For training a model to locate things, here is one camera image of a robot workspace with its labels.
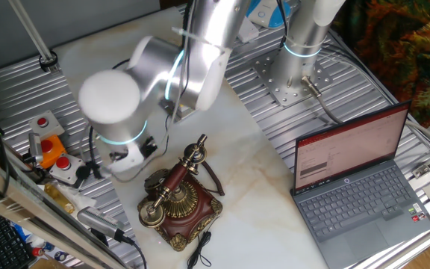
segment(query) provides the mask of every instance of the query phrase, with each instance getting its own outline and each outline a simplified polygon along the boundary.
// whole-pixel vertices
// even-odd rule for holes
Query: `laptop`
[[[296,140],[291,194],[330,268],[345,268],[430,230],[394,162],[411,102]]]

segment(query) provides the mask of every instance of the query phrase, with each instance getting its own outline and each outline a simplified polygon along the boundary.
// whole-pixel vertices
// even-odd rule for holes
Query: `gray wall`
[[[21,0],[49,48],[160,9],[158,0]],[[38,55],[7,0],[0,0],[0,67]]]

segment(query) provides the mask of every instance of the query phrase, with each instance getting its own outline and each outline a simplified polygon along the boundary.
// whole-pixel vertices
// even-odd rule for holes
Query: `sticker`
[[[413,204],[412,206],[414,207],[414,209],[416,209],[417,213],[422,211],[421,207],[417,203]]]

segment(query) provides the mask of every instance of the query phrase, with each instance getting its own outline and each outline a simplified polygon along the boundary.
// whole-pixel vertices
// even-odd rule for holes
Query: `laptop screen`
[[[410,102],[296,141],[295,195],[394,158]]]

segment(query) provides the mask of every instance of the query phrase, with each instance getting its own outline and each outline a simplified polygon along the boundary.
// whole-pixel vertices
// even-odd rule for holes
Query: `blue light ring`
[[[170,85],[172,84],[173,76],[175,75],[175,71],[177,71],[177,67],[184,56],[184,50],[182,49],[178,54],[175,62],[173,63],[172,69],[169,72],[169,79],[167,79],[167,84],[165,85],[165,100],[170,98]]]
[[[127,140],[125,142],[116,142],[116,141],[108,140],[107,138],[105,138],[103,136],[100,136],[99,139],[105,143],[110,144],[110,145],[116,145],[116,146],[126,145],[127,143],[130,143],[130,142],[138,139],[142,135],[142,133],[146,130],[146,127],[147,127],[147,121],[146,121],[146,123],[144,123],[142,131],[140,131],[140,133],[137,136],[135,136],[134,138]]]
[[[321,52],[321,49],[319,49],[317,52],[313,53],[312,55],[299,55],[299,54],[297,54],[297,53],[295,53],[295,52],[292,52],[292,51],[287,47],[287,44],[286,44],[286,43],[284,44],[284,48],[285,48],[289,53],[291,53],[292,55],[295,55],[296,57],[303,57],[303,58],[313,57],[313,56],[315,56],[315,55],[317,55],[318,53],[320,53],[320,52]]]

